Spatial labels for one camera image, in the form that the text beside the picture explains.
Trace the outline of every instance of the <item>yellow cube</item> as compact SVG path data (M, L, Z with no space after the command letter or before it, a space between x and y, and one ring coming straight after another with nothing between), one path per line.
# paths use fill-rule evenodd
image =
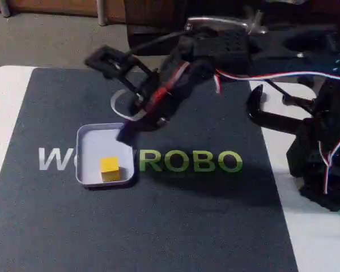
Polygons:
M101 159L101 175L103 182L120 180L120 166L118 157L109 157Z

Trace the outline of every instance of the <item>white tray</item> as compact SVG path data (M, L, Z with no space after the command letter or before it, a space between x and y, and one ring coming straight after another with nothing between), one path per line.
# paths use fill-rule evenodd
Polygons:
M135 172L133 149L116 140L122 125L122 123L84 125L78 130L75 174L83 186L114 186L130 182ZM118 157L121 179L103 182L100 159L114 156Z

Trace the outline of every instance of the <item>robotic arm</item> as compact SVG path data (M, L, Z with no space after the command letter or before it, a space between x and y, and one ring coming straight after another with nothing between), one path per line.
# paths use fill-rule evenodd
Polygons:
M297 120L261 110L262 86L252 91L246 108L257 125L296 135L287 152L290 172L304 177L301 194L327 207L340 209L340 49L335 29L327 25L261 28L251 33L247 27L232 25L216 31L201 24L187 31L175 32L144 44L127 53L108 46L97 50L86 64L116 78L134 94L129 105L132 116L116 111L127 119L117 139L132 145L141 131L155 130L169 122L180 104L192 94L194 86L214 78L220 91L225 80L264 80L283 94L285 105L296 105L312 118ZM178 46L159 70L151 71L133 56L140 48L166 39L180 37ZM138 66L145 80L134 86L129 72ZM320 75L327 80L318 97L306 100L289 95L271 79Z

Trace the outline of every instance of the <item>mouse pad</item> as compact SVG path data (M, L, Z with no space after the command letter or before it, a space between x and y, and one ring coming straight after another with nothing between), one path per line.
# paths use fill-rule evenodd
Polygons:
M109 106L120 88L93 71L34 70L0 174L0 271L296 271L248 83L222 95L202 84L142 133L130 186L77 182L77 131L123 122Z

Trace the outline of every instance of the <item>white table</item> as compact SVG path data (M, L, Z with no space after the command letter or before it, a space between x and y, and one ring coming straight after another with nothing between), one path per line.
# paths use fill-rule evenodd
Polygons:
M16 118L35 67L0 67L0 170ZM295 118L308 114L294 106L282 104L282 95L264 82L251 82L251 88L264 84L267 101L263 109ZM278 83L290 94L311 99L311 89L295 83ZM286 152L294 135L262 128L278 193L286 218L294 254L301 272L340 272L340 212L333 213L302 197L301 180L288 172Z

